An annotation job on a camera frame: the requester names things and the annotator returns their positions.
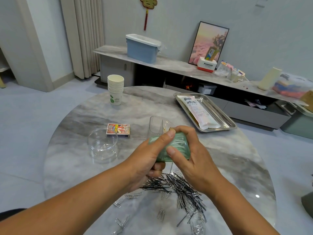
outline wall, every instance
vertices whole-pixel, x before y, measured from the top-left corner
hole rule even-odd
[[[27,0],[52,81],[73,72],[60,0]]]
[[[52,81],[42,70],[15,0],[0,0],[0,47],[15,75],[25,87],[53,90]]]
[[[139,0],[103,0],[105,44],[126,46],[136,33],[162,41],[163,55],[186,61],[200,21],[230,28],[220,61],[260,80],[271,67],[313,80],[313,0],[157,0],[149,11]]]

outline framed picture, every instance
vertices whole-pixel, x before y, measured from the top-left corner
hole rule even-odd
[[[200,57],[206,57],[210,47],[218,50],[214,60],[217,62],[224,46],[229,28],[200,22],[188,63],[197,65]]]

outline hand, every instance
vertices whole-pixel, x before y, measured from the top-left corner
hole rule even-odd
[[[185,179],[197,191],[206,194],[208,197],[215,195],[219,184],[226,180],[217,166],[213,162],[209,152],[199,142],[194,128],[188,126],[177,126],[174,130],[183,132],[186,135],[189,149],[190,160],[188,161],[176,148],[168,147],[167,154],[181,170]]]
[[[148,144],[149,139],[140,144],[136,150],[123,162],[129,171],[129,192],[142,186],[149,177],[159,177],[165,168],[165,162],[156,163],[159,152],[175,137],[175,130],[170,129],[155,142]]]

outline floor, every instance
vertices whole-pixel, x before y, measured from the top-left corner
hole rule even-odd
[[[28,208],[44,200],[43,163],[49,140],[61,120],[78,104],[99,94],[97,77],[74,79],[41,92],[3,76],[0,89],[0,212]],[[313,191],[313,140],[275,130],[238,125],[264,159],[277,198],[281,234],[311,234],[313,219],[300,197]]]

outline curtain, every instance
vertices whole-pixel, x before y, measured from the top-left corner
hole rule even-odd
[[[88,78],[100,68],[93,50],[104,45],[101,0],[61,0],[74,74]]]

